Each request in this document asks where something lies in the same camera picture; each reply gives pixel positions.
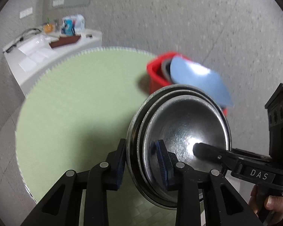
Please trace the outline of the person right hand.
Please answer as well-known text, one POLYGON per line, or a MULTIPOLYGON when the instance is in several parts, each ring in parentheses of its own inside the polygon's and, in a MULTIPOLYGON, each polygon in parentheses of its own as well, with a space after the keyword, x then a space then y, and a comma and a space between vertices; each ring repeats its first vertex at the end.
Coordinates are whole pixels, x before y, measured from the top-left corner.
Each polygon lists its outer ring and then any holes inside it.
MULTIPOLYGON (((251 198, 248 205, 253 210, 255 214, 258 214, 259 207, 257 205, 257 189, 258 186, 254 185, 251 191, 251 198)), ((264 202, 264 206, 267 210, 273 212, 273 216, 269 221, 268 225, 274 225, 280 223, 283 220, 283 196, 269 196, 264 202)))

